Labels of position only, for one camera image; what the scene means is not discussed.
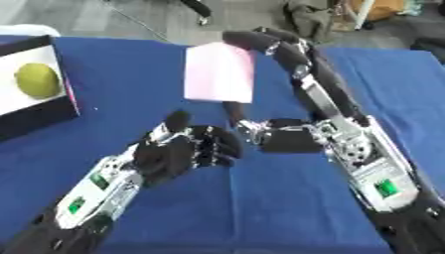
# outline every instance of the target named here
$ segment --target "robotic arm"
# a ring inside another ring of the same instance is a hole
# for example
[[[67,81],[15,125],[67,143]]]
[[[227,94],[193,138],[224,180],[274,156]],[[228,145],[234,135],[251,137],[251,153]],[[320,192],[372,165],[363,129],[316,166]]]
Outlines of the robotic arm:
[[[353,197],[398,254],[445,253],[445,203],[380,127],[365,115],[318,52],[292,34],[259,28],[225,32],[223,40],[271,56],[289,73],[310,121],[248,120],[237,102],[223,104],[230,124],[268,153],[324,151],[348,181]]]
[[[234,136],[214,126],[189,126],[184,111],[130,145],[101,159],[64,197],[19,232],[1,254],[89,254],[132,199],[189,169],[221,165],[239,158]]]

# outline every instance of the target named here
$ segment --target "paper sheet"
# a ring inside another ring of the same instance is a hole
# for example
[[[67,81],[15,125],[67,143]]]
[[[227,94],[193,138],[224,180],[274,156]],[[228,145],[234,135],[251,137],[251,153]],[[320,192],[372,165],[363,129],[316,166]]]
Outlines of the paper sheet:
[[[251,103],[252,53],[224,43],[187,49],[185,98]]]

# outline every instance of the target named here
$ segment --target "white cable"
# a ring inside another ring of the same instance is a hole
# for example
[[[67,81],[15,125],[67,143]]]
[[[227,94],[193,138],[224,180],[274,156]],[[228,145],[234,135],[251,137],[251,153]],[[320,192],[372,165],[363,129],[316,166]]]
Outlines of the white cable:
[[[141,25],[145,30],[150,31],[153,35],[155,35],[157,38],[161,39],[164,42],[167,43],[172,43],[170,42],[166,36],[154,31],[152,28],[150,28],[147,24],[145,24],[144,22],[124,13],[122,10],[116,8],[113,4],[107,2],[106,0],[99,0],[100,2],[102,2],[104,5],[108,6],[111,10],[119,13],[120,15],[124,16],[125,18],[129,19],[130,21],[132,21],[133,23],[136,23],[138,25]]]

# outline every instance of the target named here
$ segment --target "yellow-green fruit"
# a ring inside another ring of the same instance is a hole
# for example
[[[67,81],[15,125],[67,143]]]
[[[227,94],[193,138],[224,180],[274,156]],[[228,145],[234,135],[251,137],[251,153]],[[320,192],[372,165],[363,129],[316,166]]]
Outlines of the yellow-green fruit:
[[[27,63],[15,74],[19,88],[36,99],[46,99],[61,92],[56,72],[43,63]]]

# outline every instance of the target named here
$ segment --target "blue cloth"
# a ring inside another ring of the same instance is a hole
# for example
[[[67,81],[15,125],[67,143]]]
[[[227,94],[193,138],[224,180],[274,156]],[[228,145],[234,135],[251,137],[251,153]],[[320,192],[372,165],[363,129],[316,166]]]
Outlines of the blue cloth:
[[[16,40],[1,38],[1,41]],[[81,117],[0,144],[0,240],[6,241],[95,161],[121,152],[177,108],[226,126],[217,103],[183,99],[185,47],[57,39]],[[445,188],[445,71],[429,54],[326,49],[364,109]],[[306,117],[286,74],[257,57],[256,120]],[[389,253],[323,155],[245,146],[230,170],[192,172],[136,197],[98,253]]]

